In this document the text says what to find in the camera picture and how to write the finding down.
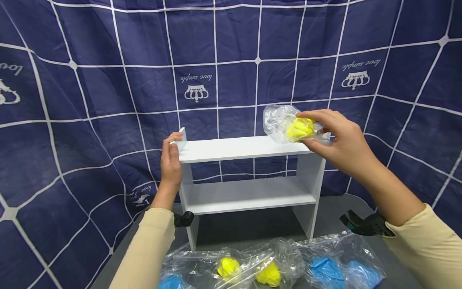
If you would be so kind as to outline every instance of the forearm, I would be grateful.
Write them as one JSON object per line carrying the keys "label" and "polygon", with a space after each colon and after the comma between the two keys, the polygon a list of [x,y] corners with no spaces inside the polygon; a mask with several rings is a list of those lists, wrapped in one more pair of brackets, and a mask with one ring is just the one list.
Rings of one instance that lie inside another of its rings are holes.
{"label": "forearm", "polygon": [[162,208],[172,210],[175,196],[178,192],[178,186],[166,182],[160,182],[156,196],[151,203],[151,208]]}
{"label": "forearm", "polygon": [[368,190],[379,212],[395,226],[401,226],[424,210],[424,204],[377,159],[365,164],[358,181]]}
{"label": "forearm", "polygon": [[385,243],[424,288],[462,288],[462,240],[429,205],[402,226],[387,226],[396,237]]}
{"label": "forearm", "polygon": [[173,213],[149,209],[112,280],[110,289],[157,288],[165,254],[175,238]]}

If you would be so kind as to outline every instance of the white shelf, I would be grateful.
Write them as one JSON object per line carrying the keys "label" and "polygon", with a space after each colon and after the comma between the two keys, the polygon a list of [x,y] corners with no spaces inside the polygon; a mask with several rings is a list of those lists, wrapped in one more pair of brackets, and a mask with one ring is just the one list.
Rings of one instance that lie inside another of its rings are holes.
{"label": "white shelf", "polygon": [[186,210],[195,215],[316,203],[297,177],[195,184]]}
{"label": "white shelf", "polygon": [[312,153],[302,143],[277,144],[267,135],[205,141],[183,140],[178,146],[180,162],[183,164]]}
{"label": "white shelf", "polygon": [[[269,136],[219,140],[175,141],[180,153],[183,179],[180,198],[183,211],[195,217],[186,228],[195,251],[201,215],[291,206],[307,238],[313,237],[326,160],[302,143],[277,144]],[[191,163],[298,155],[295,177],[194,184]]]}

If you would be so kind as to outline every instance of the right hand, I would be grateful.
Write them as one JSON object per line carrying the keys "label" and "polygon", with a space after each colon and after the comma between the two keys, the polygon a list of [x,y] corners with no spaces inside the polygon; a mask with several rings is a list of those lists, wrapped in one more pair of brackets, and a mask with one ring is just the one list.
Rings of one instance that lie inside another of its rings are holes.
{"label": "right hand", "polygon": [[332,132],[335,135],[330,147],[312,139],[302,140],[302,143],[349,176],[361,179],[367,176],[370,169],[381,164],[369,148],[359,125],[338,111],[303,111],[299,112],[297,117],[320,122],[324,132]]}

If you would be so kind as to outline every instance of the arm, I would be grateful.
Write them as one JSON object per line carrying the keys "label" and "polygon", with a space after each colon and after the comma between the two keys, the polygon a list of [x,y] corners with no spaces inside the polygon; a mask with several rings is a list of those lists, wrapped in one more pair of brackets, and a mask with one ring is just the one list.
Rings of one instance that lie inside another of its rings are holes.
{"label": "arm", "polygon": [[173,133],[164,140],[159,189],[115,273],[110,289],[157,288],[162,262],[175,238],[171,209],[182,174],[178,147],[170,145],[170,142],[180,141],[181,135]]}
{"label": "arm", "polygon": [[386,225],[396,234],[385,242],[426,288],[462,288],[462,240],[374,156],[361,128],[338,111],[304,111],[335,134],[332,146],[304,144],[371,194]]}

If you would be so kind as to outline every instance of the top shelf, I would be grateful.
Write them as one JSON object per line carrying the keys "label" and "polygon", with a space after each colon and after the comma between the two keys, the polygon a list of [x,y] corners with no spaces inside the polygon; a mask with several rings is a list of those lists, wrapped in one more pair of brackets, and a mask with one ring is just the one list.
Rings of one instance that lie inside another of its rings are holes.
{"label": "top shelf", "polygon": [[178,147],[183,164],[312,153],[302,143],[277,144],[267,135],[186,141],[186,132],[182,131],[183,141]]}

